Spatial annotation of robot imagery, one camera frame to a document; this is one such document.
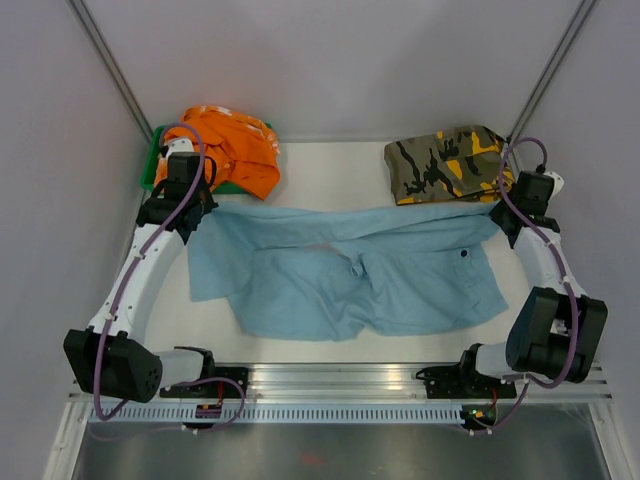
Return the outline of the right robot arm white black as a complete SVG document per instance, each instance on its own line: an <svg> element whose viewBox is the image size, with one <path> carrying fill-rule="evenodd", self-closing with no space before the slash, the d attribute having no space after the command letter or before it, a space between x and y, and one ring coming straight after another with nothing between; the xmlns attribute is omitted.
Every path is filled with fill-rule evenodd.
<svg viewBox="0 0 640 480"><path fill-rule="evenodd" d="M608 309L576 281L562 253L558 223L546 215L561 184L553 172L523 171L508 199L490 213L517 255L530 293L505 342L474 344L463 352L455 380L466 395L520 376L538 376L535 383L543 388L580 383L591 369Z"/></svg>

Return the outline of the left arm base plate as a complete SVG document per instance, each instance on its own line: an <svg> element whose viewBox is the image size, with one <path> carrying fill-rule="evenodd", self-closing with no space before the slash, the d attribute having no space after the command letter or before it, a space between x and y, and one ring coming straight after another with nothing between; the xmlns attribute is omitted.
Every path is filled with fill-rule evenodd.
<svg viewBox="0 0 640 480"><path fill-rule="evenodd" d="M221 366L203 374L193 385L173 385L161 389L159 396L167 399L240 399L239 390L245 393L248 385L247 367Z"/></svg>

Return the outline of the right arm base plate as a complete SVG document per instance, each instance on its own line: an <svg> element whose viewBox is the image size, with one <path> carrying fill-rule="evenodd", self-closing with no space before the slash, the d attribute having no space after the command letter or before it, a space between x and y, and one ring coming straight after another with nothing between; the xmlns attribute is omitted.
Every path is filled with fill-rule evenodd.
<svg viewBox="0 0 640 480"><path fill-rule="evenodd" d="M425 387L430 400L515 399L516 387L475 370L463 371L459 366L436 366L419 370L415 378Z"/></svg>

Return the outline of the light blue trousers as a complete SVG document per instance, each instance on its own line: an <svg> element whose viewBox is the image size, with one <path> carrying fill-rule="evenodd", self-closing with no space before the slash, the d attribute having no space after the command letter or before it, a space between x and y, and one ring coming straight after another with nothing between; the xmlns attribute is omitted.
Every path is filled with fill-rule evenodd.
<svg viewBox="0 0 640 480"><path fill-rule="evenodd" d="M484 251L486 204L354 212L224 203L188 245L190 296L226 299L241 329L278 340L448 333L507 304Z"/></svg>

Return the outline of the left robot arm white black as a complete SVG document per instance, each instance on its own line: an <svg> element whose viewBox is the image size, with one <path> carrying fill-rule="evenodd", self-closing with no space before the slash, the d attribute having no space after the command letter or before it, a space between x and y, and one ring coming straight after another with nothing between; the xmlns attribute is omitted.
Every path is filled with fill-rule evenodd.
<svg viewBox="0 0 640 480"><path fill-rule="evenodd" d="M141 206L132 246L106 300L63 349L80 389L94 397L139 403L182 384L205 397L217 386L212 354L176 346L153 352L147 327L165 277L205 215L216 208L204 162L187 137L169 141L167 176Z"/></svg>

